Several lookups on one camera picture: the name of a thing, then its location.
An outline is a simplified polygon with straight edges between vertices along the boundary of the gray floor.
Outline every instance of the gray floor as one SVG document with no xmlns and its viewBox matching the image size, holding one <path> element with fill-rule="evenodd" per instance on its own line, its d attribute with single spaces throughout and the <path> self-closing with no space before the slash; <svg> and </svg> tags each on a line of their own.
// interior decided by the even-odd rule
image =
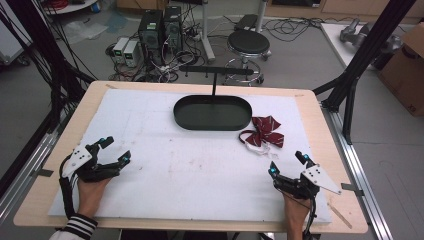
<svg viewBox="0 0 424 240">
<path fill-rule="evenodd" d="M 113 74 L 113 64 L 104 53 L 106 47 L 116 42 L 119 36 L 132 35 L 138 27 L 138 21 L 121 17 L 113 11 L 99 14 L 80 11 L 63 19 L 64 23 L 90 19 L 89 23 L 110 26 L 99 38 L 72 45 L 99 79 L 108 79 Z M 211 20 L 211 26 L 222 22 L 226 20 Z M 217 30 L 231 28 L 231 24 L 222 24 Z M 228 35 L 228 31 L 213 34 Z M 265 82 L 254 87 L 314 89 L 343 71 L 342 64 L 318 29 L 308 29 L 293 42 L 281 42 L 267 32 L 263 34 L 271 42 L 273 55 L 267 62 L 257 60 L 265 73 Z M 223 66 L 234 57 L 226 50 L 225 39 L 210 38 L 210 41 L 217 57 L 213 66 Z M 357 86 L 352 141 L 394 239 L 420 239 L 424 236 L 424 188 L 420 187 L 424 182 L 424 164 L 421 162 L 424 118 L 412 117 L 376 74 L 374 71 L 365 72 Z M 186 78 L 180 74 L 176 83 L 211 84 L 211 78 L 206 79 L 201 74 L 190 74 Z M 3 136 L 0 140 L 0 176 L 3 176 L 49 111 L 50 96 L 47 84 L 34 66 L 12 65 L 4 69 L 0 73 L 0 92 L 0 133 Z M 327 95 L 321 94 L 318 99 L 323 100 Z M 18 205 L 0 226 L 0 238 L 48 239 L 53 229 L 14 226 L 12 220 Z M 99 229 L 94 239 L 117 239 L 118 235 L 118 230 Z M 283 234 L 277 236 L 277 239 L 285 238 Z M 239 239 L 257 237 L 244 233 Z M 363 235 L 325 234 L 322 239 L 374 239 L 374 236 L 369 230 Z"/>
</svg>

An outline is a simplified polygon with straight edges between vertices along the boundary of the striped sleeve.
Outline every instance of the striped sleeve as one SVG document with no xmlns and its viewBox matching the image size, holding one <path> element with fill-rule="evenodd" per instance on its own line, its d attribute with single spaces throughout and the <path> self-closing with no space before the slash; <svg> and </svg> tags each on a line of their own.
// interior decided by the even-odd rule
<svg viewBox="0 0 424 240">
<path fill-rule="evenodd" d="M 50 239 L 58 240 L 77 240 L 85 239 L 89 240 L 93 235 L 94 230 L 97 227 L 97 222 L 81 214 L 75 214 L 69 219 L 65 228 L 55 233 Z"/>
</svg>

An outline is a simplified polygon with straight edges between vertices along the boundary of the red ribbon bow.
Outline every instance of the red ribbon bow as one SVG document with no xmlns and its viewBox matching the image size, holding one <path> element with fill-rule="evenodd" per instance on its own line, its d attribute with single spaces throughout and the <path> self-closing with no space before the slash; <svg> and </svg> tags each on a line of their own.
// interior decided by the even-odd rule
<svg viewBox="0 0 424 240">
<path fill-rule="evenodd" d="M 252 133 L 246 142 L 260 147 L 262 142 L 269 142 L 276 145 L 279 148 L 283 147 L 284 144 L 284 135 L 281 133 L 272 132 L 277 129 L 281 124 L 277 122 L 272 116 L 268 117 L 252 117 L 252 123 L 256 128 L 256 132 L 253 130 L 245 130 L 240 133 L 239 140 L 244 143 L 240 138 L 242 134 Z"/>
</svg>

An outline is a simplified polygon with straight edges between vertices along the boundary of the wooden table frame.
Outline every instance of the wooden table frame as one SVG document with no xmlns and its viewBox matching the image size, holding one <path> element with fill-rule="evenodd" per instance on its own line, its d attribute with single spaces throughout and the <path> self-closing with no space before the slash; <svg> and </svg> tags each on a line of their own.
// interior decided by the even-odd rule
<svg viewBox="0 0 424 240">
<path fill-rule="evenodd" d="M 132 89 L 148 91 L 192 92 L 209 94 L 210 85 L 159 84 L 97 81 L 90 85 L 87 93 L 58 140 L 44 169 L 53 170 L 51 177 L 37 177 L 24 202 L 15 215 L 18 226 L 62 227 L 66 217 L 48 216 L 49 208 L 59 189 L 58 169 L 62 160 L 72 152 L 82 139 L 91 119 L 95 115 L 103 95 L 108 89 Z M 302 118 L 314 161 L 319 163 L 333 180 L 350 184 L 331 132 L 324 119 L 314 93 L 310 90 L 217 86 L 219 95 L 274 95 L 294 97 Z M 365 233 L 368 229 L 357 197 L 352 191 L 342 190 L 336 195 L 326 190 L 332 222 L 316 223 L 311 227 L 315 233 Z M 279 222 L 243 221 L 193 221 L 131 218 L 98 218 L 101 228 L 162 229 L 162 230 L 208 230 L 285 232 L 285 224 Z"/>
</svg>

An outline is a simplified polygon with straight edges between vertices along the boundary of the black stool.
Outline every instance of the black stool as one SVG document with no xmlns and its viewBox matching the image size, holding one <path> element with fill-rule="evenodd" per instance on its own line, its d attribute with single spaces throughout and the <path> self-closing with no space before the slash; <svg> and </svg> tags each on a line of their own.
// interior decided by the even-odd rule
<svg viewBox="0 0 424 240">
<path fill-rule="evenodd" d="M 228 36 L 227 41 L 228 49 L 234 52 L 235 54 L 241 56 L 241 58 L 230 60 L 225 67 L 239 67 L 243 69 L 251 68 L 250 66 L 255 67 L 253 69 L 255 72 L 251 76 L 242 76 L 242 75 L 230 75 L 225 76 L 224 85 L 228 80 L 235 80 L 237 82 L 248 83 L 251 86 L 253 81 L 257 81 L 259 84 L 264 82 L 264 76 L 261 73 L 261 68 L 259 65 L 248 58 L 258 58 L 262 57 L 265 61 L 268 59 L 266 53 L 269 50 L 269 41 L 268 39 L 260 33 L 249 31 L 249 30 L 239 30 L 235 31 Z M 240 61 L 240 66 L 233 66 L 231 63 Z"/>
</svg>

